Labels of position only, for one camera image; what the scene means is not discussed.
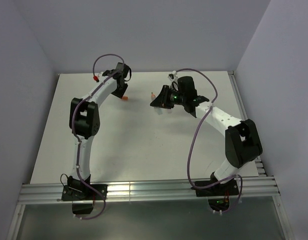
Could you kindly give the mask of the orange marker pen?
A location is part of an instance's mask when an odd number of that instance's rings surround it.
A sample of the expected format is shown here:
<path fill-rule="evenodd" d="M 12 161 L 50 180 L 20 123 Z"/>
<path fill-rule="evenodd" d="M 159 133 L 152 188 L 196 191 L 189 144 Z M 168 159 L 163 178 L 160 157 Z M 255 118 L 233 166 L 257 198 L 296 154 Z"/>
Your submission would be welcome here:
<path fill-rule="evenodd" d="M 162 115 L 163 114 L 162 109 L 157 106 L 155 100 L 156 100 L 156 95 L 153 92 L 151 92 L 151 106 L 154 108 L 154 111 L 158 115 Z"/>

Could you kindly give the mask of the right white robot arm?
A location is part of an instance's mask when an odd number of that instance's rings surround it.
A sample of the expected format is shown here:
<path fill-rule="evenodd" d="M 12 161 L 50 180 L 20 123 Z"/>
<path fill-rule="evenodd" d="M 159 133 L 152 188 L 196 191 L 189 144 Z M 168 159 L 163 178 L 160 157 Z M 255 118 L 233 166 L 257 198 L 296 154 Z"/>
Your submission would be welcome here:
<path fill-rule="evenodd" d="M 152 100 L 150 105 L 154 108 L 171 110 L 176 105 L 183 106 L 184 110 L 194 118 L 200 120 L 192 143 L 190 145 L 187 168 L 190 161 L 198 132 L 203 123 L 208 123 L 224 137 L 225 160 L 211 175 L 207 185 L 199 186 L 193 182 L 190 172 L 187 178 L 195 190 L 207 190 L 221 195 L 227 190 L 227 183 L 238 177 L 239 169 L 253 161 L 263 152 L 256 124 L 254 121 L 236 118 L 214 105 L 214 100 L 198 95 L 193 77 L 178 78 L 175 73 L 168 76 L 170 85 L 164 85 L 160 94 Z"/>

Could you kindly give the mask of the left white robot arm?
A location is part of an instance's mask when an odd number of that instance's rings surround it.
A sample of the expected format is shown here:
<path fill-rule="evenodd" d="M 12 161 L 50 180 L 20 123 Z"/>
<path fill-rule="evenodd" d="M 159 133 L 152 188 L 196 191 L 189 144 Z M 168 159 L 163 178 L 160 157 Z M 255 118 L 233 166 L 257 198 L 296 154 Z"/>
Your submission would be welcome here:
<path fill-rule="evenodd" d="M 92 142 L 101 127 L 99 107 L 109 95 L 124 96 L 131 77 L 131 68 L 117 63 L 115 69 L 106 70 L 102 81 L 95 75 L 98 84 L 85 96 L 73 98 L 70 105 L 69 127 L 75 137 L 74 165 L 67 184 L 63 185 L 62 201 L 88 201 L 106 198 L 106 184 L 91 184 L 90 155 Z"/>

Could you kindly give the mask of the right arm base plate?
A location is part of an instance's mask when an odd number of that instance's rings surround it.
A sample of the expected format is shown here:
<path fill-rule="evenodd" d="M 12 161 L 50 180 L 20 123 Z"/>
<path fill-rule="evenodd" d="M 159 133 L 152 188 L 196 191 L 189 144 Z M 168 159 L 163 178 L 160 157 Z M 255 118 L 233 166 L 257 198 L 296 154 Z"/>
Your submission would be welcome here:
<path fill-rule="evenodd" d="M 209 207 L 213 214 L 220 215 L 230 209 L 230 197 L 240 197 L 241 194 L 235 179 L 231 179 L 226 183 L 218 183 L 209 188 L 197 189 L 192 187 L 192 189 L 195 190 L 197 197 L 207 197 Z"/>

